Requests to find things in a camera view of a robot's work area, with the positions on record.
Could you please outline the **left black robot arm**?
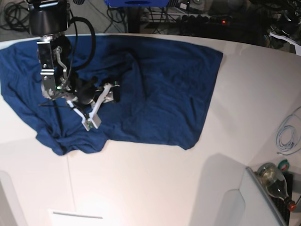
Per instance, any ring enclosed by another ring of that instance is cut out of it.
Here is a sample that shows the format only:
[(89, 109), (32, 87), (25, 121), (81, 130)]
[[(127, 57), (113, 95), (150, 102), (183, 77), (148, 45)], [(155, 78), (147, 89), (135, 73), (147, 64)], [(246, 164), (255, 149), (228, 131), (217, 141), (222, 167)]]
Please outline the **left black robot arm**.
[(271, 30), (285, 36), (294, 35), (301, 25), (300, 0), (264, 0), (266, 9), (274, 12), (271, 16)]

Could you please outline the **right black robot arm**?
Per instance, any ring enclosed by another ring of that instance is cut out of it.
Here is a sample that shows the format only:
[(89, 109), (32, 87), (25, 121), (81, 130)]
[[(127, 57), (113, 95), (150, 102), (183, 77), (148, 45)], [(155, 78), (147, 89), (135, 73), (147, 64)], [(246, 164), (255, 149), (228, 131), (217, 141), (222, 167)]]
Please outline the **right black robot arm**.
[[(96, 50), (96, 34), (92, 24), (83, 17), (74, 16), (67, 0), (29, 0), (29, 30), (37, 36), (37, 54), (41, 64), (41, 90), (44, 98), (55, 101), (64, 98), (76, 106), (85, 106), (104, 93), (104, 85), (95, 86), (97, 78), (81, 80), (77, 71), (92, 61)], [(91, 51), (87, 60), (73, 66), (78, 41), (71, 44), (65, 31), (76, 22), (86, 24), (91, 33)]]

